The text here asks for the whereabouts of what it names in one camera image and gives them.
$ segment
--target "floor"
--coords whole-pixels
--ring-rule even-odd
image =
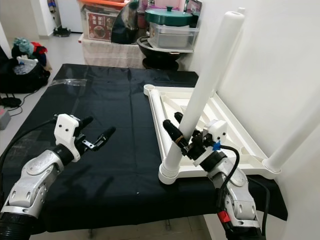
[[[38,92],[28,96],[22,106],[23,112],[13,116],[5,130],[0,131],[0,154],[7,147],[13,136],[19,130],[22,123],[30,114],[34,106],[39,101],[42,94],[50,85],[52,79],[60,69],[62,64],[85,64],[82,45],[78,43],[80,34],[72,34],[70,37],[51,37],[40,39],[40,42],[48,49],[48,60],[52,66],[52,74],[49,84],[41,88]],[[26,94],[17,94],[16,97],[23,98]],[[10,114],[17,114],[20,109],[11,111]],[[191,216],[170,220],[170,227],[167,221],[157,221],[140,225],[106,227],[93,230],[94,240],[210,240],[204,217]],[[72,230],[63,232],[34,235],[31,240],[86,240],[88,230]]]

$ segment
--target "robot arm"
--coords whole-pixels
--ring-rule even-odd
[[[174,116],[178,122],[181,121],[181,113],[177,112]],[[190,144],[170,120],[165,120],[163,127],[180,147],[182,154],[207,172],[217,190],[217,215],[228,240],[265,240],[260,230],[255,201],[249,193],[247,176],[239,167],[235,167],[240,160],[239,153],[232,147],[220,145],[226,139],[227,123],[213,120],[203,131],[195,130]],[[234,151],[236,163],[218,151],[220,148]]]
[[[88,150],[99,150],[116,130],[109,128],[91,143],[85,140],[81,130],[92,120],[92,117],[80,120],[73,115],[58,115],[54,129],[56,147],[45,150],[23,166],[20,179],[4,203],[0,212],[1,240],[28,240],[48,190],[65,166],[71,161],[77,162]]]

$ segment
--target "black table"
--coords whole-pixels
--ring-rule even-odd
[[[93,116],[83,131],[90,141],[110,126],[116,132],[100,151],[86,153],[58,176],[35,233],[136,225],[216,212],[215,189],[206,177],[181,178],[172,185],[159,182],[161,157],[149,100],[143,94],[145,84],[193,87],[196,73],[64,64],[55,77],[61,79],[82,79],[83,85],[50,86],[19,133],[56,113]],[[34,131],[12,148],[3,170],[6,194],[19,179],[22,166],[55,145],[53,129],[47,125]],[[287,209],[276,182],[252,177],[270,190],[269,213],[286,220]],[[257,209],[263,211],[264,190],[255,183],[249,184],[249,190]]]

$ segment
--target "printed label on box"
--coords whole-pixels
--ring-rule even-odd
[[[116,20],[115,16],[87,12],[86,19],[88,21],[89,39],[111,40],[112,27]]]

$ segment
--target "blue clip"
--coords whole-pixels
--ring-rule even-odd
[[[216,141],[215,144],[213,145],[212,151],[220,150],[220,147],[221,147],[220,140]]]

